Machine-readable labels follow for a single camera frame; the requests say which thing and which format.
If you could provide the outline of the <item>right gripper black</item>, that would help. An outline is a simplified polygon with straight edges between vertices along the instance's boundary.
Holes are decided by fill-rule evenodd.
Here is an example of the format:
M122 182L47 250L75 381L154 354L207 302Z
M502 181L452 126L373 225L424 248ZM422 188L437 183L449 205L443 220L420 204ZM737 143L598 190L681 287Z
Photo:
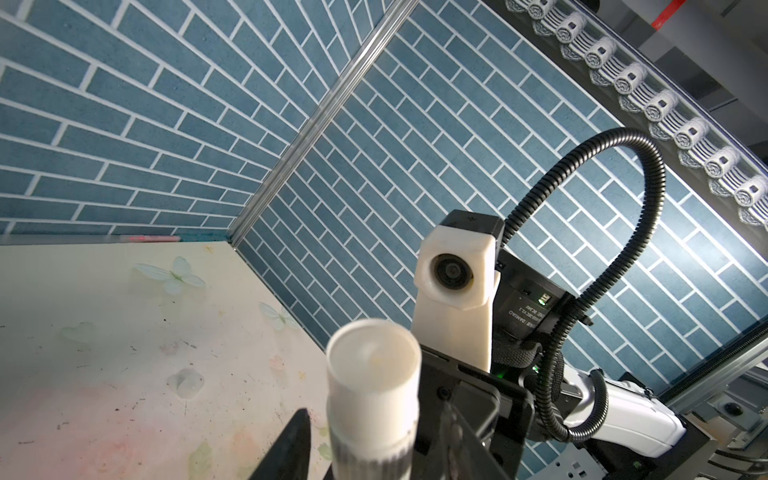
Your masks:
M526 389L435 350L424 350L418 399L415 479L441 479L437 447L446 403L461 412L503 469L503 479L516 477L534 416L532 394Z

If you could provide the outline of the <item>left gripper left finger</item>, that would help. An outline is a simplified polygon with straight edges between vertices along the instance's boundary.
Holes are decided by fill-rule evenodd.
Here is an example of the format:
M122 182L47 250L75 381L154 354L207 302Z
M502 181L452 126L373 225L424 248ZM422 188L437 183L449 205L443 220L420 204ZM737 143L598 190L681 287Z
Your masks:
M306 480L311 455L311 420L307 409L297 410L249 480Z

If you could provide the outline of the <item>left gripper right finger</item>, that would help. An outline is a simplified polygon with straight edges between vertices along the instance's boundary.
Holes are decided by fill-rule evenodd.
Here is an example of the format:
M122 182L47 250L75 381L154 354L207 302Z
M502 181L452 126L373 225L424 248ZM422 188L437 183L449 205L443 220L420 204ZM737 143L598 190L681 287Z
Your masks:
M451 403L441 413L437 455L441 479L504 478L503 469Z

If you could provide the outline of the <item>white glue stick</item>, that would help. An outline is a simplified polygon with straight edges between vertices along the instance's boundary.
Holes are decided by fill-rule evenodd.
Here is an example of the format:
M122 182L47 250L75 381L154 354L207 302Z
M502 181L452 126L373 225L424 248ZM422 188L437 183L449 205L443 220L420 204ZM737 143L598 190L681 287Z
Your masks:
M333 477L408 479L419 420L421 347L381 319L349 323L326 349Z

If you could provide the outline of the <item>clear glue stick cap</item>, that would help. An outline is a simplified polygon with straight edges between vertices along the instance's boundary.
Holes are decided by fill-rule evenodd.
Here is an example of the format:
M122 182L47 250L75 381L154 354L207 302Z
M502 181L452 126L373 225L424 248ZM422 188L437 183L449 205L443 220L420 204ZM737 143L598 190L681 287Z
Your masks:
M204 376L193 368L184 368L169 376L168 388L183 400L193 399L204 387Z

